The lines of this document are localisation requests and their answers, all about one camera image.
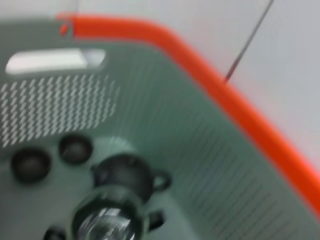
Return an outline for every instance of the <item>gray-green basket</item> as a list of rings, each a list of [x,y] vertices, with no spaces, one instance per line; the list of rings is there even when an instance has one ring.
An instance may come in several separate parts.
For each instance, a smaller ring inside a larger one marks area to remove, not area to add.
[[[92,190],[90,166],[123,152],[173,176],[171,189],[148,204],[167,216],[150,240],[319,239],[315,208],[220,104],[228,87],[204,74],[170,33],[85,17],[2,23],[0,33],[0,240],[41,240]],[[52,48],[104,49],[107,57],[94,69],[5,73],[13,54]],[[93,141],[84,165],[59,158],[58,142],[71,132]],[[9,168],[27,146],[53,160],[49,175],[30,186],[17,183]]]

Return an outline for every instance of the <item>basket handle slot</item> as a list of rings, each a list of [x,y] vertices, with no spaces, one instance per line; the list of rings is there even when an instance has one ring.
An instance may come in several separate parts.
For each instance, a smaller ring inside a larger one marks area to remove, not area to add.
[[[97,48],[53,48],[17,52],[10,57],[5,72],[21,75],[38,72],[98,68],[106,51]]]

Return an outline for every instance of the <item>black plastic item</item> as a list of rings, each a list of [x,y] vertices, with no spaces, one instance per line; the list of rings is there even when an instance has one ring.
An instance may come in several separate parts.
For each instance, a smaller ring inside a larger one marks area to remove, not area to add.
[[[59,143],[60,157],[71,165],[78,165],[88,161],[93,149],[89,138],[77,134],[64,136]]]
[[[51,168],[51,158],[42,149],[24,148],[13,155],[10,167],[17,180],[31,184],[47,176]]]
[[[162,210],[149,213],[149,231],[161,227],[166,221],[165,213]]]
[[[119,154],[92,167],[94,186],[121,185],[133,190],[146,203],[155,191],[163,191],[172,184],[171,175],[163,170],[152,171],[141,158]]]
[[[59,226],[51,226],[45,232],[43,240],[66,240],[66,231]]]

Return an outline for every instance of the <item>plastic basket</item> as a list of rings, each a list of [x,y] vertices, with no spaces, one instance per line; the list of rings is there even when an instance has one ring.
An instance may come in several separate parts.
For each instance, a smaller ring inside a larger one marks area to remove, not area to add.
[[[222,77],[161,27],[136,20],[62,17],[0,25],[0,239],[39,240],[92,189],[89,168],[136,153],[173,175],[151,199],[163,227],[151,240],[316,240],[316,174]],[[8,76],[18,51],[102,48],[92,70]],[[69,132],[94,141],[86,164],[59,159]],[[42,182],[21,186],[9,169],[26,146],[53,161]]]

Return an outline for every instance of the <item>orange plastic rim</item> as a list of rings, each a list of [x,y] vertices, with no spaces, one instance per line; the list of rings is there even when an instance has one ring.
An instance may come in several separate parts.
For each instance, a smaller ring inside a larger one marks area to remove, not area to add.
[[[224,78],[169,30],[142,20],[60,15],[73,24],[76,39],[118,39],[157,46],[188,72],[204,92],[242,129],[297,190],[320,219],[320,178],[307,159],[271,127]]]

